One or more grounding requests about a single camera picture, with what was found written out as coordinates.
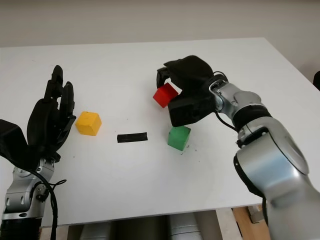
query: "black strip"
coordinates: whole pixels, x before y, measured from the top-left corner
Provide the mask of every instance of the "black strip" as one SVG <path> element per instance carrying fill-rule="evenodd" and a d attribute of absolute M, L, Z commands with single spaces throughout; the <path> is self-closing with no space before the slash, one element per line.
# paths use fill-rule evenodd
<path fill-rule="evenodd" d="M 130 142 L 140 142 L 140 141 L 147 141 L 147 133 L 132 133 L 132 134 L 118 134 L 117 136 L 118 143 L 130 143 Z"/>
<path fill-rule="evenodd" d="M 271 117 L 271 114 L 266 107 L 261 105 L 249 105 L 236 112 L 232 119 L 232 123 L 237 129 L 237 132 L 239 132 L 244 125 L 261 117 Z"/>

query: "wooden panel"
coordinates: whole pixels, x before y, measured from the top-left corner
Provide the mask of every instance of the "wooden panel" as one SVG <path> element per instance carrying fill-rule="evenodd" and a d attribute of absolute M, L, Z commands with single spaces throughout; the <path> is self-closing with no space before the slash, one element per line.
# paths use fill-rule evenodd
<path fill-rule="evenodd" d="M 243 240 L 271 240 L 266 222 L 251 223 L 249 211 L 246 207 L 234 208 L 233 214 L 240 228 Z"/>

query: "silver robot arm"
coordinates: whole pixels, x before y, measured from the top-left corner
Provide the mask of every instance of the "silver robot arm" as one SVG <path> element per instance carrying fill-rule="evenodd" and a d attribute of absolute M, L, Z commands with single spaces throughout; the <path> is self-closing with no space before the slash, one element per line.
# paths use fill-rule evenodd
<path fill-rule="evenodd" d="M 261 98 L 217 80 L 209 86 L 219 113 L 238 132 L 234 166 L 249 191 L 266 201 L 264 216 L 273 240 L 320 240 L 320 193 L 308 164 L 285 127 Z"/>

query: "black tape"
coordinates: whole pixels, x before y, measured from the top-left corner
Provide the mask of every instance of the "black tape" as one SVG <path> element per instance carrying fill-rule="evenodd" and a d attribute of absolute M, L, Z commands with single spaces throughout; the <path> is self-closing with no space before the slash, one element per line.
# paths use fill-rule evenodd
<path fill-rule="evenodd" d="M 130 142 L 140 142 L 140 141 L 147 141 L 147 133 L 132 133 L 132 134 L 118 134 L 117 136 L 118 143 L 130 143 Z"/>

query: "black cable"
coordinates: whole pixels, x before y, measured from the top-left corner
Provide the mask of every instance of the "black cable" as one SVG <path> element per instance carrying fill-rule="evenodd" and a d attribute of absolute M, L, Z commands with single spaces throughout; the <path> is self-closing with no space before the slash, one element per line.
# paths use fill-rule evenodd
<path fill-rule="evenodd" d="M 228 81 L 228 78 L 227 78 L 227 76 L 222 72 L 222 71 L 214 71 L 213 72 L 213 75 L 216 75 L 216 74 L 221 74 L 221 75 L 223 75 L 226 79 L 226 82 L 228 83 L 229 81 Z"/>
<path fill-rule="evenodd" d="M 17 164 L 15 161 L 13 161 L 12 159 L 7 158 L 7 160 L 12 163 L 14 166 L 25 170 L 33 175 L 35 175 L 37 178 L 39 178 L 43 184 L 45 185 L 45 187 L 47 188 L 47 190 L 50 193 L 50 203 L 51 203 L 51 208 L 52 208 L 52 215 L 53 215 L 53 220 L 52 220 L 52 229 L 51 229 L 51 236 L 50 236 L 50 240 L 56 240 L 56 230 L 57 230 L 57 226 L 58 226 L 58 204 L 57 204 L 57 198 L 55 195 L 55 192 L 53 190 L 53 188 L 55 188 L 58 185 L 61 185 L 63 183 L 65 183 L 67 180 L 61 180 L 58 181 L 55 184 L 49 183 L 41 174 L 37 173 L 36 171 L 32 170 L 32 169 L 27 169 L 24 167 L 19 166 L 19 164 Z"/>
<path fill-rule="evenodd" d="M 267 215 L 267 200 L 266 198 L 262 198 L 262 213 L 265 220 L 266 225 L 268 226 L 268 215 Z"/>
<path fill-rule="evenodd" d="M 224 125 L 226 125 L 228 128 L 231 128 L 232 130 L 237 132 L 237 129 L 234 126 L 231 126 L 230 124 L 226 123 L 220 116 L 219 113 L 217 113 L 216 111 L 214 112 L 216 117 L 220 120 L 220 122 Z"/>
<path fill-rule="evenodd" d="M 57 198 L 56 198 L 55 192 L 53 188 L 50 186 L 50 183 L 48 183 L 48 181 L 41 174 L 31 169 L 24 169 L 24 170 L 35 175 L 38 179 L 40 179 L 45 185 L 45 187 L 49 190 L 50 203 L 51 203 L 52 215 L 53 215 L 50 240 L 56 240 L 56 229 L 58 226 L 58 204 L 57 204 Z"/>
<path fill-rule="evenodd" d="M 67 181 L 67 179 L 63 179 L 58 181 L 57 183 L 49 183 L 51 186 L 53 186 L 52 190 L 55 190 L 55 187 L 61 184 L 64 184 Z"/>

